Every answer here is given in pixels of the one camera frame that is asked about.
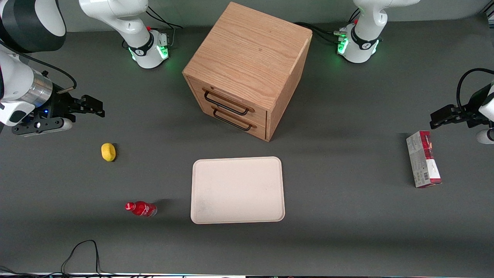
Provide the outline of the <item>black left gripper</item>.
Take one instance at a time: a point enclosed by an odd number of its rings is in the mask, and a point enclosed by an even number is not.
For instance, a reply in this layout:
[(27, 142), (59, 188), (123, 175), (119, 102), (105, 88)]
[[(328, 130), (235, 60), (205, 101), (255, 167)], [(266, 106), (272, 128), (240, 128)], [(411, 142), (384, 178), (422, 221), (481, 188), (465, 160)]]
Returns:
[(486, 85), (471, 95), (468, 103), (464, 106), (467, 114), (459, 107), (449, 104), (430, 114), (430, 128), (437, 129), (447, 124), (457, 124), (467, 121), (468, 128), (474, 128), (477, 125), (493, 126), (493, 116), (485, 116), (480, 113), (479, 109), (484, 105), (486, 100), (493, 100), (492, 84)]

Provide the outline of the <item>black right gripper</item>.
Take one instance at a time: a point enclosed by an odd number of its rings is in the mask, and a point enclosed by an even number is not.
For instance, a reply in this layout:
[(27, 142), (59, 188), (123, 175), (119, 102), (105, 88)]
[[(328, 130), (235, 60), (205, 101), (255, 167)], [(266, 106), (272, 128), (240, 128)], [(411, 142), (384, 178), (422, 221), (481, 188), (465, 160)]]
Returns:
[(90, 113), (105, 117), (103, 102), (89, 95), (77, 99), (70, 93), (52, 93), (49, 100), (37, 108), (37, 116), (41, 119), (66, 118), (76, 119), (75, 113)]

